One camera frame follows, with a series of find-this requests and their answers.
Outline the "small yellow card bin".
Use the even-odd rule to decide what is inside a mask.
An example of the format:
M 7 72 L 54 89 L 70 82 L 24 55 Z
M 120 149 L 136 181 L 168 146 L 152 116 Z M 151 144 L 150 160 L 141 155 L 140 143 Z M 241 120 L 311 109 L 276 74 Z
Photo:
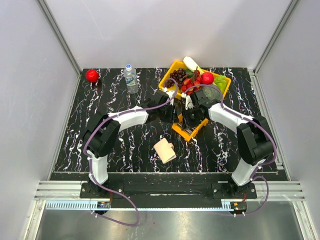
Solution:
M 178 123 L 172 124 L 172 130 L 179 134 L 183 139 L 189 142 L 192 138 L 195 138 L 201 128 L 205 127 L 208 124 L 209 120 L 205 118 L 198 126 L 191 128 L 182 128 L 183 116 L 180 114 L 178 116 Z

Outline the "credit card stack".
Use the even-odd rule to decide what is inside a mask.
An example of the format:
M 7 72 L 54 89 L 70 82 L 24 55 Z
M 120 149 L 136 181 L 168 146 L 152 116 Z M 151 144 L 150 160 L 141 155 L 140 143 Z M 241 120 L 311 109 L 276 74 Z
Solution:
M 186 132 L 188 135 L 194 135 L 195 130 L 196 130 L 196 128 L 192 127 L 192 128 L 186 128 L 183 131 Z

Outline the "beige leather card holder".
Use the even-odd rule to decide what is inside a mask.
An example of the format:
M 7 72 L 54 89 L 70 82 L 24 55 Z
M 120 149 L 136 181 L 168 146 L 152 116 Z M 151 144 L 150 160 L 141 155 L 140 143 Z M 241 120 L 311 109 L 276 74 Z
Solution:
M 166 164 L 177 157 L 174 151 L 174 145 L 169 143 L 166 138 L 162 138 L 153 146 L 153 148 L 163 164 Z

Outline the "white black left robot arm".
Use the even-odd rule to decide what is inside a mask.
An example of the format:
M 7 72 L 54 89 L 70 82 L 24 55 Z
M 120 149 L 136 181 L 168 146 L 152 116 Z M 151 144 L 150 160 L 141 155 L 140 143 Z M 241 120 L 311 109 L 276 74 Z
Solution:
M 120 112 L 97 113 L 82 134 L 83 153 L 88 157 L 89 174 L 82 183 L 80 198 L 121 198 L 126 182 L 108 173 L 108 158 L 121 131 L 155 120 L 178 121 L 174 91 L 157 90 L 142 104 Z

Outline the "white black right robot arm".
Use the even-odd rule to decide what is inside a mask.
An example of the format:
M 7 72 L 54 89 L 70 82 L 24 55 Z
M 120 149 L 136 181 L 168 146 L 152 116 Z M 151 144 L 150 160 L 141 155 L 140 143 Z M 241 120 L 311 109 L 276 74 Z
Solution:
M 239 198 L 264 162 L 277 155 L 277 146 L 265 117 L 252 117 L 227 107 L 218 99 L 210 100 L 203 90 L 190 95 L 183 93 L 185 108 L 182 110 L 185 127 L 195 127 L 204 119 L 218 122 L 237 136 L 240 161 L 227 183 L 220 191 L 223 195 Z

